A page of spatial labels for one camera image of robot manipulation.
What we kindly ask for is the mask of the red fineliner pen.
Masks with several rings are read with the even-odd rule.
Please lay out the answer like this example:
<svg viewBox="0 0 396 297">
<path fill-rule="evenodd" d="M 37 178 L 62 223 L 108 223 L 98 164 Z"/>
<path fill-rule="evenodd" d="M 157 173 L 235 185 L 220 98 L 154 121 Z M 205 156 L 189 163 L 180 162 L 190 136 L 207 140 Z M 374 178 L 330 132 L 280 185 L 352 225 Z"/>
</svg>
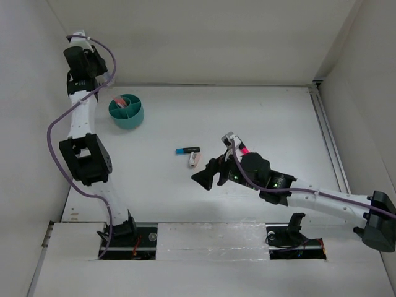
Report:
<svg viewBox="0 0 396 297">
<path fill-rule="evenodd" d="M 117 104 L 119 108 L 126 108 L 128 104 L 124 101 L 123 97 L 114 97 L 113 101 Z"/>
</svg>

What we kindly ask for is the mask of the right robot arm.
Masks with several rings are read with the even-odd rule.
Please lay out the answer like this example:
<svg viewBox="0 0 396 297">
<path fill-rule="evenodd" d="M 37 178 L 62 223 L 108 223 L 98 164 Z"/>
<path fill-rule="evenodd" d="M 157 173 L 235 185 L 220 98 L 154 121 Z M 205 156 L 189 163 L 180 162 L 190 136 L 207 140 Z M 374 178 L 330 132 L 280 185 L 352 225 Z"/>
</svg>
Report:
<svg viewBox="0 0 396 297">
<path fill-rule="evenodd" d="M 215 175 L 219 176 L 217 186 L 232 181 L 258 191 L 261 199 L 273 205 L 301 207 L 340 218 L 351 225 L 366 246 L 381 252 L 395 251 L 395 205 L 384 192 L 367 196 L 321 189 L 271 169 L 269 161 L 258 153 L 212 158 L 191 178 L 209 191 Z"/>
</svg>

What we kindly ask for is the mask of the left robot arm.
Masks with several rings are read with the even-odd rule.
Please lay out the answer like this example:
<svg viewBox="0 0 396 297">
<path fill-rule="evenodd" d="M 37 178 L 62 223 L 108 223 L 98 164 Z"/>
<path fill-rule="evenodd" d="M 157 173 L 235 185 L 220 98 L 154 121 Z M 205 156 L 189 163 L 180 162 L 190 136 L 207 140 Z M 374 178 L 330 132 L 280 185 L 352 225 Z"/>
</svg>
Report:
<svg viewBox="0 0 396 297">
<path fill-rule="evenodd" d="M 116 193 L 110 179 L 113 170 L 110 155 L 95 132 L 97 77 L 107 71 L 105 62 L 94 47 L 71 46 L 64 50 L 64 56 L 70 67 L 67 93 L 73 110 L 68 137 L 59 143 L 59 149 L 74 180 L 104 198 L 111 211 L 109 225 L 99 235 L 105 240 L 132 245 L 138 238 L 136 223 Z"/>
</svg>

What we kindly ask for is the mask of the blue cap black highlighter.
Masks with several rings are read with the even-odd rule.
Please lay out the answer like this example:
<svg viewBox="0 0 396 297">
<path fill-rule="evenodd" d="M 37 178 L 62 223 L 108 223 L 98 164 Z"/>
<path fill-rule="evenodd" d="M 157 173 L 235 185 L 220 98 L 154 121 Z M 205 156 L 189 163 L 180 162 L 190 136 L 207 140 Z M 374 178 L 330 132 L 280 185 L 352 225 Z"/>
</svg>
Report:
<svg viewBox="0 0 396 297">
<path fill-rule="evenodd" d="M 200 147 L 184 147 L 184 148 L 177 148 L 175 150 L 176 155 L 199 153 L 199 152 L 200 152 Z"/>
</svg>

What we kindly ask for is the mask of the pink cap black highlighter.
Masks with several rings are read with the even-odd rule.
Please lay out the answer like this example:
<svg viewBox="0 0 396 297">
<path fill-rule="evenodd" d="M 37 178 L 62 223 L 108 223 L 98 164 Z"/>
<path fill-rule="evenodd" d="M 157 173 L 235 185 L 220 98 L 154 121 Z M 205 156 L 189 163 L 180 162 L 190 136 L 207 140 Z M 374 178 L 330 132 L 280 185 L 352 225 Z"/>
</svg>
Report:
<svg viewBox="0 0 396 297">
<path fill-rule="evenodd" d="M 243 155 L 250 153 L 249 149 L 243 143 L 240 143 L 239 150 Z"/>
</svg>

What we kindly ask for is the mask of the teal round desk organizer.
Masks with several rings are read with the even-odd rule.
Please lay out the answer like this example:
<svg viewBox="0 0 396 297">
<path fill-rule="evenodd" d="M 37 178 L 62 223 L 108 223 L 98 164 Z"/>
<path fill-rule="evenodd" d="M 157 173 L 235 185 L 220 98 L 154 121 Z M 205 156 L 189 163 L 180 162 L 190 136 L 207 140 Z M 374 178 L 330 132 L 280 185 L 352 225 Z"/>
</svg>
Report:
<svg viewBox="0 0 396 297">
<path fill-rule="evenodd" d="M 108 112 L 115 125 L 125 130 L 140 126 L 144 120 L 144 108 L 140 98 L 132 94 L 122 94 L 115 97 L 123 97 L 128 104 L 126 108 L 119 108 L 113 100 L 109 104 Z"/>
</svg>

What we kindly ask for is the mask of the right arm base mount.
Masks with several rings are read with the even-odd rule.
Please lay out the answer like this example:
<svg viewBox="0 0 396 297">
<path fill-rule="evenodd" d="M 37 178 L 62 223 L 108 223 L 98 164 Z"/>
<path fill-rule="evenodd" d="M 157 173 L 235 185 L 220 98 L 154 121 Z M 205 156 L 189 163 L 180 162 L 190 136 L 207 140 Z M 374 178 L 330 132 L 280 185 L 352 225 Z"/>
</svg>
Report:
<svg viewBox="0 0 396 297">
<path fill-rule="evenodd" d="M 305 216 L 294 213 L 288 223 L 266 224 L 265 243 L 270 260 L 327 259 L 323 239 L 310 239 L 301 233 Z"/>
</svg>

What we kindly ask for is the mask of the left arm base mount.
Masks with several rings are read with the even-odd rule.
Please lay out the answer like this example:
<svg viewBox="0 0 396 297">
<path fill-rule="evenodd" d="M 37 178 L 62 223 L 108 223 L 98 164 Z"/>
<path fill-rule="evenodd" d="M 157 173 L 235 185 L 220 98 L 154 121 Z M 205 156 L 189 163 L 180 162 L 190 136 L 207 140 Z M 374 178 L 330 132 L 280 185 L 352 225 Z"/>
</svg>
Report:
<svg viewBox="0 0 396 297">
<path fill-rule="evenodd" d="M 137 227 L 134 239 L 114 238 L 102 260 L 155 260 L 157 253 L 158 226 Z"/>
</svg>

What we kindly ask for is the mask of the aluminium rail right side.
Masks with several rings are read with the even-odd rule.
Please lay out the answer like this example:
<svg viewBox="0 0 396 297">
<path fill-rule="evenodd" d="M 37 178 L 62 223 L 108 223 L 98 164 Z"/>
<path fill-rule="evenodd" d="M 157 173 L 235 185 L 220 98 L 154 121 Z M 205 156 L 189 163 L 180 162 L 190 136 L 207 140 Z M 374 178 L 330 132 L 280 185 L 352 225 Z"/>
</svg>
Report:
<svg viewBox="0 0 396 297">
<path fill-rule="evenodd" d="M 383 175 L 376 148 L 369 133 L 358 115 L 357 109 L 347 101 L 346 108 L 341 107 L 339 91 L 320 88 L 316 83 L 310 86 L 310 92 L 319 122 L 324 130 L 325 141 L 329 147 L 332 162 L 335 165 L 337 179 L 343 192 L 372 195 L 377 189 L 376 174 Z M 369 153 L 373 152 L 374 160 Z"/>
</svg>

